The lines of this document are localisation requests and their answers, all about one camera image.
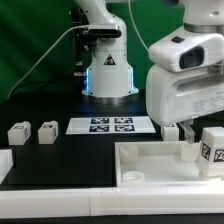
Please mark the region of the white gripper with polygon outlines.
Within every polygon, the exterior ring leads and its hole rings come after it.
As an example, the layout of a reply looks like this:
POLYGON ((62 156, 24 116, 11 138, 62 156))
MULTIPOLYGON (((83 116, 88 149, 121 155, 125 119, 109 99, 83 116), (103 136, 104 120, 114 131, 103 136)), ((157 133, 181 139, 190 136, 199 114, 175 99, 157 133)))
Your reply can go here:
POLYGON ((180 122, 185 141, 193 144, 190 119, 224 110, 224 75, 209 74, 206 68, 171 73, 154 65, 146 81, 146 108, 160 126, 180 122))

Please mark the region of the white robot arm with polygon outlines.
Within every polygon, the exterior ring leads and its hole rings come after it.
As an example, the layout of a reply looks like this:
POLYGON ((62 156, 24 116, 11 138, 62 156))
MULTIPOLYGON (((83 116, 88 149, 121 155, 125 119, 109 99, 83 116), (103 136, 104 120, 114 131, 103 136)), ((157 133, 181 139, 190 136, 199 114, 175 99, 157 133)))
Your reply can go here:
MULTIPOLYGON (((84 94, 100 102, 133 96, 133 70, 127 62, 126 25, 106 4, 121 0, 74 0, 94 40, 84 94)), ((180 124, 193 143, 195 118, 224 110, 224 0, 163 0, 185 8, 183 25, 148 49, 154 63, 146 81, 149 117, 164 127, 180 124)))

